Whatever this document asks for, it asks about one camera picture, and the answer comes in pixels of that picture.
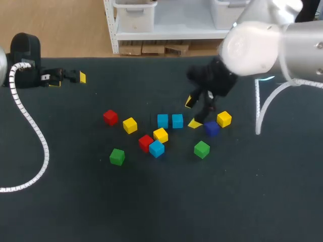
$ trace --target yellow cube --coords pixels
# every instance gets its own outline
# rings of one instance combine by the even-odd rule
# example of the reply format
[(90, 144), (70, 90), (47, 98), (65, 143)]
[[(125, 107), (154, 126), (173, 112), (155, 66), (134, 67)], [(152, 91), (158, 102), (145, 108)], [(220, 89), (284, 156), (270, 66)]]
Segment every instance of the yellow cube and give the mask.
[(125, 129), (125, 131), (129, 135), (129, 134), (137, 131), (138, 126), (137, 126), (136, 121), (132, 117), (130, 117), (127, 120), (123, 121), (123, 128)]
[(164, 130), (164, 128), (160, 128), (160, 129), (155, 130), (153, 132), (153, 138), (155, 140), (159, 140), (159, 142), (161, 142), (161, 143), (165, 143), (166, 141), (168, 141), (168, 134)]
[(232, 117), (226, 111), (219, 113), (217, 117), (217, 123), (222, 127), (226, 127), (231, 124)]

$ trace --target wooden floor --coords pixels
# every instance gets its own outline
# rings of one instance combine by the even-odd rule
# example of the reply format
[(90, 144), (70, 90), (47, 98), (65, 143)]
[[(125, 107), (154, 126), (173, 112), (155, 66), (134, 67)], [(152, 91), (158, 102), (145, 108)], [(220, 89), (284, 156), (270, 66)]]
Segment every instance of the wooden floor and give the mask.
[[(36, 35), (42, 57), (117, 57), (103, 0), (0, 0), (0, 46), (19, 32)], [(218, 41), (197, 41), (189, 55), (213, 55)]]

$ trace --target dark blue cube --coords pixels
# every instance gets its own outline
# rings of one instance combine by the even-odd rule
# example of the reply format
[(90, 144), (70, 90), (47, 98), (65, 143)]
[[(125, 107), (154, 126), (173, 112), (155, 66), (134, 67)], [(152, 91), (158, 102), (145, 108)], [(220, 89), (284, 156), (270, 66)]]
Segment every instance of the dark blue cube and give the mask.
[(220, 129), (221, 129), (220, 126), (215, 121), (205, 123), (204, 128), (205, 128), (206, 133), (211, 137), (216, 136), (220, 132)]

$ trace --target red cube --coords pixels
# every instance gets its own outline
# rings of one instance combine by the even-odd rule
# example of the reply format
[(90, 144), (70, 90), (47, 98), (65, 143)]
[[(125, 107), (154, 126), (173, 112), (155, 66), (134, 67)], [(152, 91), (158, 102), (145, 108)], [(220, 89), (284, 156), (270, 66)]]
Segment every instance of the red cube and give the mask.
[(139, 139), (139, 146), (145, 153), (149, 152), (149, 145), (151, 143), (153, 143), (153, 139), (149, 135), (145, 135)]
[(103, 114), (103, 119), (104, 119), (105, 123), (112, 126), (118, 122), (118, 115), (115, 112), (113, 112), (112, 110), (109, 110), (108, 112)]

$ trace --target white spiral cable wrap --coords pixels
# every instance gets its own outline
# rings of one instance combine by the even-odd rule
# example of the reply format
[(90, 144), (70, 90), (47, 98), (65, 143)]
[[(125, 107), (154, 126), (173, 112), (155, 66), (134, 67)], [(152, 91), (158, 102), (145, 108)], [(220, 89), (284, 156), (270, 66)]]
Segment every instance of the white spiral cable wrap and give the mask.
[[(323, 83), (320, 82), (313, 82), (308, 80), (302, 80), (302, 79), (292, 79), (293, 83), (296, 84), (296, 86), (311, 86), (311, 87), (317, 87), (323, 89)], [(261, 110), (260, 110), (260, 90), (259, 90), (259, 80), (255, 80), (255, 91), (256, 91), (256, 134), (260, 135), (261, 133), (261, 125), (264, 118), (264, 115), (267, 111), (267, 108), (269, 107), (270, 103), (273, 101), (273, 99), (283, 90), (285, 90), (288, 87), (294, 86), (292, 82), (285, 82), (281, 84), (278, 88), (276, 88), (270, 96), (266, 99), (264, 102)]]
[(39, 137), (41, 144), (44, 149), (44, 163), (42, 165), (42, 168), (40, 169), (39, 173), (30, 181), (16, 187), (11, 187), (11, 188), (0, 188), (0, 193), (10, 193), (10, 192), (15, 192), (19, 191), (22, 189), (25, 189), (31, 185), (33, 185), (36, 181), (38, 181), (41, 176), (44, 174), (46, 171), (46, 168), (49, 163), (49, 148), (46, 142), (46, 139), (42, 132), (40, 131), (39, 127), (35, 123), (35, 121), (32, 119), (32, 117), (29, 115), (27, 110), (25, 109), (24, 105), (21, 103), (20, 98), (18, 96), (17, 90), (16, 90), (16, 84), (15, 84), (15, 74), (18, 69), (23, 69), (23, 68), (31, 68), (31, 65), (29, 63), (17, 63), (11, 67), (10, 73), (9, 73), (9, 84), (10, 84), (10, 89), (12, 93), (12, 97), (14, 98), (16, 105), (18, 106), (19, 110), (21, 113), (24, 115), (24, 117), (28, 120), (30, 125), (33, 127), (35, 130), (37, 136)]

